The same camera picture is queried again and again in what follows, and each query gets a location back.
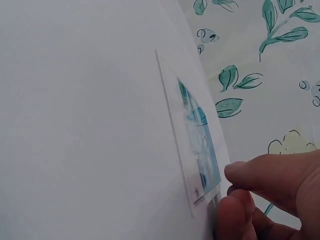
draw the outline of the hand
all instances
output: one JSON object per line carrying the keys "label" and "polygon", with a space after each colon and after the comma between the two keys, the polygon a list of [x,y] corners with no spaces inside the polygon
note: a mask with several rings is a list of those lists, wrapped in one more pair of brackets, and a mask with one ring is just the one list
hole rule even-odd
{"label": "hand", "polygon": [[[225,168],[233,184],[217,210],[215,240],[320,240],[320,151],[263,155]],[[249,191],[300,219],[300,230],[274,223]]]}

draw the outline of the teal leaf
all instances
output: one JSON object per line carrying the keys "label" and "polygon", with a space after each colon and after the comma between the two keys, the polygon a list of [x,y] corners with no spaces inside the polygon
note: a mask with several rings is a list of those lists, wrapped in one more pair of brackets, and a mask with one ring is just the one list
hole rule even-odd
{"label": "teal leaf", "polygon": [[194,121],[199,123],[203,126],[208,124],[207,117],[201,107],[198,107],[196,110],[193,110],[187,117],[189,121]]}
{"label": "teal leaf", "polygon": [[226,119],[231,118],[239,114],[242,110],[239,110],[243,99],[241,98],[226,98],[215,104],[215,109],[219,118]]}
{"label": "teal leaf", "polygon": [[235,65],[227,66],[225,69],[221,71],[218,76],[220,83],[223,86],[221,92],[225,92],[228,90],[228,87],[235,81],[238,81],[239,73],[238,69]]}
{"label": "teal leaf", "polygon": [[299,87],[302,90],[308,91],[308,90],[310,90],[310,83],[307,81],[301,81],[301,82],[299,82]]}
{"label": "teal leaf", "polygon": [[193,9],[195,14],[203,15],[205,13],[207,5],[208,5],[207,0],[195,0],[193,4]]}
{"label": "teal leaf", "polygon": [[178,80],[178,83],[179,83],[181,97],[183,100],[183,105],[184,105],[184,107],[186,107],[186,106],[188,106],[188,97],[189,97],[188,90],[186,89],[185,85],[180,80]]}
{"label": "teal leaf", "polygon": [[233,0],[212,0],[212,3],[219,5],[230,13],[234,13],[234,8],[239,8],[239,5]]}
{"label": "teal leaf", "polygon": [[244,77],[244,79],[235,85],[234,89],[254,89],[262,84],[260,77],[263,76],[260,73],[251,73]]}
{"label": "teal leaf", "polygon": [[275,27],[277,22],[277,12],[271,0],[265,0],[262,7],[262,16],[265,20],[266,28],[269,33]]}
{"label": "teal leaf", "polygon": [[208,28],[202,28],[196,33],[198,38],[201,38],[201,42],[204,44],[216,42],[219,40],[219,36],[214,31]]}
{"label": "teal leaf", "polygon": [[301,7],[290,15],[290,18],[297,17],[307,23],[320,23],[320,16],[312,10],[312,6]]}
{"label": "teal leaf", "polygon": [[308,36],[308,29],[306,29],[304,26],[299,26],[292,29],[290,32],[287,32],[286,34],[270,39],[270,41],[271,43],[273,43],[273,40],[278,42],[288,43],[288,42],[294,42],[297,40],[304,39],[307,36]]}
{"label": "teal leaf", "polygon": [[205,45],[203,44],[199,44],[198,46],[196,46],[198,49],[198,53],[199,55],[203,53],[203,51],[205,50]]}
{"label": "teal leaf", "polygon": [[266,210],[264,211],[264,215],[268,215],[269,213],[270,213],[270,211],[271,211],[271,209],[274,207],[274,205],[272,204],[272,203],[270,203],[269,205],[268,205],[268,207],[266,208]]}
{"label": "teal leaf", "polygon": [[293,5],[295,5],[295,0],[277,0],[280,12],[282,14]]}

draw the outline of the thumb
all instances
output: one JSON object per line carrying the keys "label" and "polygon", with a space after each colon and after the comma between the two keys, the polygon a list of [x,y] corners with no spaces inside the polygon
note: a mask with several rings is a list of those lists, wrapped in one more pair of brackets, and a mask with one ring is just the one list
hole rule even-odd
{"label": "thumb", "polygon": [[319,150],[290,155],[266,154],[226,166],[225,176],[236,188],[252,191],[297,216],[298,189],[312,172],[318,171],[319,160]]}

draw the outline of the floral wallpaper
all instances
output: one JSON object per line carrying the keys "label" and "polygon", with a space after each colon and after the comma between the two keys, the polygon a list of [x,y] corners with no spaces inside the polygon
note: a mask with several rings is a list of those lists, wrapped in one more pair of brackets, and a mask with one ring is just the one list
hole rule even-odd
{"label": "floral wallpaper", "polygon": [[[179,3],[230,160],[320,149],[320,1]],[[274,221],[300,227],[297,219],[266,200],[254,200]]]}

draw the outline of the yellow flower pattern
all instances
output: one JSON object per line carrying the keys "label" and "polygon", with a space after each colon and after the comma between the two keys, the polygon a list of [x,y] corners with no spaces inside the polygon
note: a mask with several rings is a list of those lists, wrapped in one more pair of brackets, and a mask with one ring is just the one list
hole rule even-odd
{"label": "yellow flower pattern", "polygon": [[286,133],[283,140],[274,140],[269,144],[269,154],[301,154],[320,149],[320,143],[312,143],[304,139],[297,129]]}

